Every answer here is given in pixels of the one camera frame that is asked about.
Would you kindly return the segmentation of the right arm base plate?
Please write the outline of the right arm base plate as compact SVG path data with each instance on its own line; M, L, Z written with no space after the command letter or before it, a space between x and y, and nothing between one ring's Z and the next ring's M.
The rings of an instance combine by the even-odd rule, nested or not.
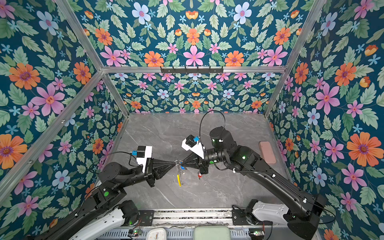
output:
M234 226L271 226L270 221L260 221L255 217L247 217L243 210L232 209L232 223Z

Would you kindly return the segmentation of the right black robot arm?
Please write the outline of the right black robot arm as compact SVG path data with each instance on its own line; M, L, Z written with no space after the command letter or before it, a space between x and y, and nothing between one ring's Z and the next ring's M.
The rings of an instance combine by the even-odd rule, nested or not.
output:
M314 237L325 210L325 197L306 193L295 186L254 150L238 145L224 127L211 130L210 139L213 147L207 149L199 137L186 137L182 148L192 153L181 161L181 165L206 175L211 165L223 163L227 170L256 181L282 202L279 205L252 200L246 208L250 218L286 225L304 240Z

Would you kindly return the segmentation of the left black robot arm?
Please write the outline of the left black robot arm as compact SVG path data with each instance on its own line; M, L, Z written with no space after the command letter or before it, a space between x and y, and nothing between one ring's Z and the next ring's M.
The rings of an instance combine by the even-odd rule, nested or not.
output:
M98 174L101 184L91 190L90 195L71 214L55 226L38 236L26 236L26 240L68 240L97 217L117 205L126 195L125 187L146 182L150 187L161 179L174 162L148 159L147 166L139 165L128 169L112 162Z

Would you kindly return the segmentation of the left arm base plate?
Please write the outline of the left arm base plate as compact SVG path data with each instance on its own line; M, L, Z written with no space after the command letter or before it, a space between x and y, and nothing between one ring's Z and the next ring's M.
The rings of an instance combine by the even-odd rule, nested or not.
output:
M139 210L138 213L130 221L132 226L149 227L152 226L154 220L154 210Z

